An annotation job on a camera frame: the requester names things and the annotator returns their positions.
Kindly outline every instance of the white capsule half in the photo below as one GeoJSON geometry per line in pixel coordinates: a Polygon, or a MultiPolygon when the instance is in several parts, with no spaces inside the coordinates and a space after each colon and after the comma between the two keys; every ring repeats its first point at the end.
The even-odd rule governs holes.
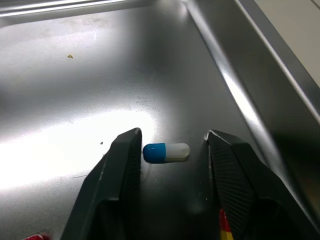
{"type": "Polygon", "coordinates": [[[152,164],[185,162],[190,147],[186,143],[153,143],[143,148],[144,159],[152,164]]]}

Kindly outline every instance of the stainless steel surface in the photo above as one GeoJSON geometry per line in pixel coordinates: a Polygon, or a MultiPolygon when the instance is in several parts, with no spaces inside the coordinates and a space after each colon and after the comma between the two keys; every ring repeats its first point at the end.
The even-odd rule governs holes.
{"type": "MultiPolygon", "coordinates": [[[[198,192],[200,181],[182,179],[202,177],[197,162],[207,159],[209,129],[254,144],[180,2],[115,11],[100,5],[0,21],[1,239],[38,231],[59,239],[83,176],[116,135],[131,128],[142,129],[144,144],[191,148],[184,164],[149,169],[143,163],[142,190],[154,189],[143,193],[146,211],[157,203],[157,188],[172,194],[191,188],[196,197],[181,207],[202,212],[197,205],[209,193],[198,192]]],[[[171,208],[163,209],[164,218],[171,208]]]]}
{"type": "MultiPolygon", "coordinates": [[[[205,177],[199,162],[208,156],[209,129],[248,141],[280,176],[278,166],[289,165],[305,201],[320,211],[314,115],[235,2],[199,6],[197,19],[183,1],[3,1],[1,239],[46,231],[58,240],[85,175],[119,133],[134,127],[142,129],[143,144],[184,142],[191,150],[183,164],[142,164],[146,212],[160,204],[159,188],[172,196],[191,189],[181,208],[203,211],[197,206],[210,193],[197,186],[205,177]],[[189,11],[198,27],[203,21],[214,33],[220,52],[210,49],[189,11]],[[307,160],[295,155],[288,138],[307,160]]],[[[174,207],[163,208],[164,220],[174,207]]],[[[175,221],[169,229],[184,227],[175,221]]],[[[146,228],[144,237],[151,234],[146,228]]]]}
{"type": "Polygon", "coordinates": [[[302,65],[296,64],[299,61],[290,55],[292,52],[288,52],[292,59],[289,67],[296,64],[301,72],[297,79],[288,77],[284,62],[280,64],[271,46],[261,41],[259,26],[251,26],[253,22],[243,14],[246,8],[239,0],[199,0],[187,5],[265,164],[280,177],[320,232],[320,128],[316,110],[320,89],[302,65]],[[229,15],[220,14],[221,9],[229,15]]]}

